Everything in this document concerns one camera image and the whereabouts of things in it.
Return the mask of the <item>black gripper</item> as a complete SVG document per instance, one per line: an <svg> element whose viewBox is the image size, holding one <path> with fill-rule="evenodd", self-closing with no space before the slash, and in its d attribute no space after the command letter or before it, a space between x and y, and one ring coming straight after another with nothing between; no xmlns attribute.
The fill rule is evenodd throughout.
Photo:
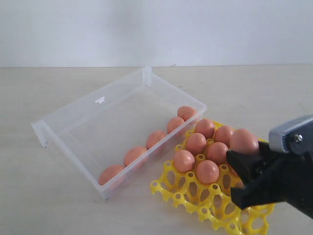
<svg viewBox="0 0 313 235"><path fill-rule="evenodd" d="M229 150L228 164L246 184L231 188L231 200L240 209L287 202L313 217L313 145L290 145L289 153L275 152L259 142L260 154Z"/></svg>

